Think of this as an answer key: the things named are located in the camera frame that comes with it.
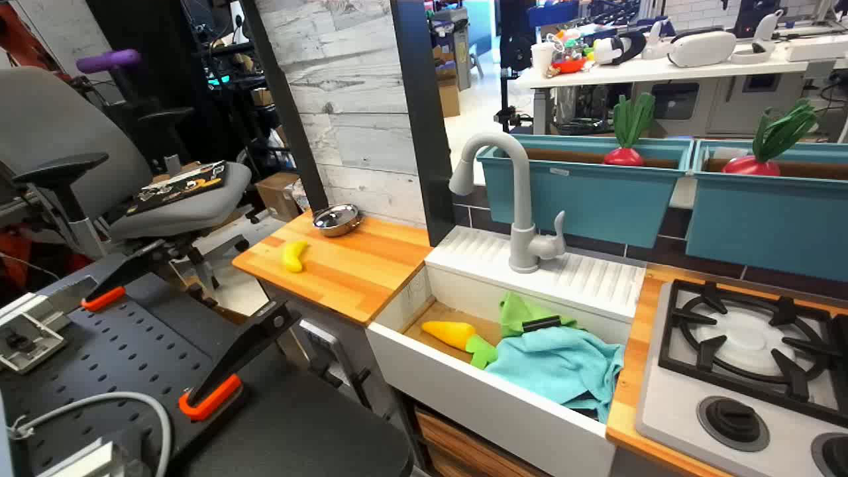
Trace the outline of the green cloth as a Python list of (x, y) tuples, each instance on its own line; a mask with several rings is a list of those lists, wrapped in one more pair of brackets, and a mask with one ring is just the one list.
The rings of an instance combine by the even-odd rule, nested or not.
[[(533, 304), (518, 295), (505, 295), (497, 303), (497, 327), (501, 336), (521, 336), (550, 327), (575, 327), (575, 318)], [(497, 357), (497, 349), (483, 335), (475, 335), (463, 349), (475, 369), (488, 369)]]

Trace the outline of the toy radish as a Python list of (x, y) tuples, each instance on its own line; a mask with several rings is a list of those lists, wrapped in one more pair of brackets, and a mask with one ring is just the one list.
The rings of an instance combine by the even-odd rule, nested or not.
[(636, 143), (647, 136), (655, 121), (655, 95), (638, 94), (619, 99), (613, 110), (614, 149), (603, 153), (606, 164), (640, 168), (644, 160)]
[(773, 119), (761, 119), (748, 153), (723, 164), (729, 176), (778, 176), (777, 157), (806, 137), (818, 121), (815, 110), (799, 100), (789, 112)]

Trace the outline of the right toy radish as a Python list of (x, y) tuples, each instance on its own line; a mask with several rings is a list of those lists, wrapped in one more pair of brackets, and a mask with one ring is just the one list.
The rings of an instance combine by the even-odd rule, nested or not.
[(799, 100), (789, 112), (773, 119), (761, 119), (748, 153), (723, 164), (729, 176), (778, 176), (777, 157), (806, 137), (818, 121), (815, 110)]

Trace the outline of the left toy radish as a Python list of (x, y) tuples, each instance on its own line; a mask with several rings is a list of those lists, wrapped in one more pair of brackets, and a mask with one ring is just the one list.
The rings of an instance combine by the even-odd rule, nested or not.
[(640, 168), (644, 160), (636, 143), (647, 136), (655, 121), (655, 95), (638, 94), (619, 99), (613, 110), (614, 149), (603, 153), (606, 164)]

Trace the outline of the teal planter box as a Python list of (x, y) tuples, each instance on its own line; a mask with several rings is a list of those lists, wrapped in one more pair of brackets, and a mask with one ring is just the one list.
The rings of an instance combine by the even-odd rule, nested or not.
[(676, 184), (689, 170), (692, 137), (644, 137), (640, 168), (603, 164), (610, 136), (518, 136), (529, 157), (533, 220), (565, 216), (565, 233), (650, 249)]
[(693, 257), (848, 278), (848, 145), (797, 143), (778, 176), (725, 176), (748, 140), (699, 140), (692, 157), (693, 206), (687, 251)]

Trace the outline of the teal cloth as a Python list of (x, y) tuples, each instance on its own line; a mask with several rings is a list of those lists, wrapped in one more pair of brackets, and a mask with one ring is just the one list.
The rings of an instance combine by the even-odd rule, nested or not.
[(619, 369), (619, 344), (570, 327), (505, 336), (488, 365), (493, 377), (595, 422), (610, 416)]

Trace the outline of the silver metal pot lid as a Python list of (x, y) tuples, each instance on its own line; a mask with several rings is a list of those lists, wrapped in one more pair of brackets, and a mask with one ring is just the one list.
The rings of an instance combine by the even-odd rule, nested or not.
[(336, 239), (356, 231), (362, 220), (362, 213), (356, 205), (336, 205), (312, 218), (312, 225), (320, 235)]

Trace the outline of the near black orange clamp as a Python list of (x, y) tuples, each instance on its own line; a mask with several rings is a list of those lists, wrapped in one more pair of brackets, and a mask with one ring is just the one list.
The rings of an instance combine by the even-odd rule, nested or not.
[(177, 397), (177, 412), (189, 422), (210, 422), (216, 416), (244, 389), (240, 369), (271, 347), (291, 323), (295, 312), (284, 303), (265, 303), (232, 336), (206, 377)]

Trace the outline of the white toy stove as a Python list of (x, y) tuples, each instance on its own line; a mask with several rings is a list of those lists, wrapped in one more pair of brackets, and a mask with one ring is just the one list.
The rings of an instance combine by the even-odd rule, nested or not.
[(848, 477), (848, 318), (668, 283), (636, 430), (733, 477)]

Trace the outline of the white background table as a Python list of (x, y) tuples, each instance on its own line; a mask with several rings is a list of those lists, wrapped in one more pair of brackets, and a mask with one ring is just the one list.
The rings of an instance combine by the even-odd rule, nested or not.
[(848, 34), (839, 33), (786, 39), (777, 43), (772, 54), (754, 54), (748, 43), (742, 43), (733, 59), (707, 67), (676, 67), (668, 57), (662, 57), (632, 59), (619, 67), (589, 64), (575, 74), (553, 78), (525, 68), (516, 86), (533, 90), (534, 127), (542, 127), (542, 121), (548, 119), (545, 99), (558, 88), (803, 74), (811, 64), (833, 64), (835, 68), (843, 68), (848, 64)]

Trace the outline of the right teal planter box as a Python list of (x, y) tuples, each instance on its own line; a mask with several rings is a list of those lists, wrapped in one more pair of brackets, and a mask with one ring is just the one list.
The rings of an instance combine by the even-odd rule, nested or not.
[(848, 278), (848, 145), (797, 143), (778, 176), (725, 176), (748, 140), (699, 140), (692, 157), (693, 206), (687, 251), (693, 257)]

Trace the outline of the far black orange clamp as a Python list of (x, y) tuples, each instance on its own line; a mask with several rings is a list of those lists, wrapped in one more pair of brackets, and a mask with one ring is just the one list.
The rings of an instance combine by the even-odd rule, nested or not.
[(79, 308), (88, 312), (108, 310), (112, 304), (122, 303), (128, 298), (128, 286), (150, 274), (157, 265), (167, 261), (167, 245), (154, 242), (132, 254), (128, 254), (122, 262), (117, 262), (83, 299)]

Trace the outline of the grey kitchen faucet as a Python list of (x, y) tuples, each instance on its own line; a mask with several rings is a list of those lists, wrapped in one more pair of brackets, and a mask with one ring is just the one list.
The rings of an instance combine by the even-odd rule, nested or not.
[(509, 265), (516, 274), (533, 274), (541, 267), (542, 261), (558, 261), (565, 254), (565, 216), (553, 218), (553, 235), (534, 233), (533, 194), (529, 194), (529, 157), (525, 145), (509, 132), (471, 136), (462, 149), (462, 160), (452, 168), (447, 188), (456, 196), (471, 194), (475, 157), (488, 145), (501, 149), (512, 163), (515, 216), (512, 216), (512, 231), (509, 231), (509, 242), (512, 242)]

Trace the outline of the left teal planter box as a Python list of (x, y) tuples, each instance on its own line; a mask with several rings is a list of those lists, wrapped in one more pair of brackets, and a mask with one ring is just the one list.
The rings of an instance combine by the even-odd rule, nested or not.
[(644, 137), (640, 168), (603, 164), (610, 136), (518, 136), (529, 157), (533, 220), (565, 216), (565, 233), (650, 249), (676, 184), (689, 170), (692, 137)]

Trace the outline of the yellow toy corn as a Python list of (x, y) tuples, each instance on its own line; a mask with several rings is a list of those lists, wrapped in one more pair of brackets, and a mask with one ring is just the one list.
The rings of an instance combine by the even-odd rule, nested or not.
[(452, 349), (463, 349), (467, 341), (476, 335), (476, 328), (463, 322), (424, 322), (422, 332), (451, 344)]

